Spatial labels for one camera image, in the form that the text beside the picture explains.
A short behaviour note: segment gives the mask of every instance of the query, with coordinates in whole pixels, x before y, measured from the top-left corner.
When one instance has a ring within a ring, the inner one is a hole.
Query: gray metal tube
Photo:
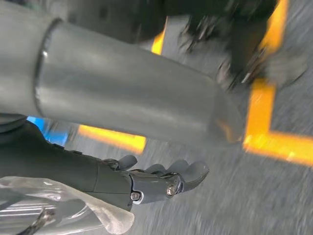
[[[237,109],[204,74],[66,23],[48,35],[39,76],[32,83],[33,99],[23,108],[17,98],[0,100],[0,111],[187,144],[236,141],[242,133]],[[10,62],[18,63],[18,56]],[[3,61],[9,62],[0,54]],[[3,81],[1,75],[0,87]]]
[[[38,116],[35,74],[47,29],[54,18],[0,1],[0,111]]]

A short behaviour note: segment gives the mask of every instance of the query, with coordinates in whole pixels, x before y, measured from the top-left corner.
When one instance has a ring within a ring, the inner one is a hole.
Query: asphalt floor
[[[186,19],[170,18],[162,56],[214,74],[227,54],[214,42],[192,54],[179,49],[177,36]],[[292,86],[278,91],[272,130],[313,136],[313,1],[290,0],[284,49],[305,53],[308,68]],[[243,117],[250,89],[230,94]],[[130,152],[76,136],[68,148],[101,159]],[[127,235],[312,235],[313,172],[309,165],[251,154],[241,144],[223,149],[147,140],[137,168],[177,159],[203,160],[210,169],[198,188],[172,200],[133,206],[134,225]],[[105,234],[102,230],[85,234]]]

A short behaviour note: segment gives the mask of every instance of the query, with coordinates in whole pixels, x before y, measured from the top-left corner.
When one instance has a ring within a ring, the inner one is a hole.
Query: plastic wrap
[[[54,210],[53,219],[36,235],[74,234],[97,228],[119,235],[129,230],[134,220],[132,213],[56,181],[0,179],[0,234],[18,234],[38,219],[43,210]]]

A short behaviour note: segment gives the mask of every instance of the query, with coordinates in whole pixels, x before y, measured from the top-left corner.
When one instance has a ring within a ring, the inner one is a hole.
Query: screw
[[[169,197],[173,197],[175,195],[176,187],[174,185],[170,185],[167,189],[167,194]]]
[[[138,201],[140,199],[140,193],[139,192],[132,192],[130,194],[130,199],[133,201]]]

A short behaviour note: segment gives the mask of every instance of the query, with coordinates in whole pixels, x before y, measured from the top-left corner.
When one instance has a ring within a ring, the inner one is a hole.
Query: yellow line
[[[270,53],[282,43],[288,1],[281,0],[269,20],[269,30],[262,43]],[[313,166],[313,138],[271,131],[275,87],[256,80],[250,99],[244,148],[247,151],[272,158]]]
[[[288,0],[280,0],[268,22],[268,29],[260,47],[266,47],[266,52],[273,53],[279,49],[284,41],[284,30],[288,16]]]
[[[162,52],[163,41],[165,35],[165,27],[161,34],[156,36],[151,49],[152,52],[161,55]],[[132,151],[137,154],[143,152],[146,139],[143,136],[130,135],[116,131],[105,130],[100,128],[83,126],[78,128],[78,133],[98,141],[112,144],[116,147]]]
[[[167,20],[165,22],[164,30],[155,38],[152,47],[151,48],[151,52],[157,55],[161,55],[162,53],[163,42],[164,40],[167,23]]]

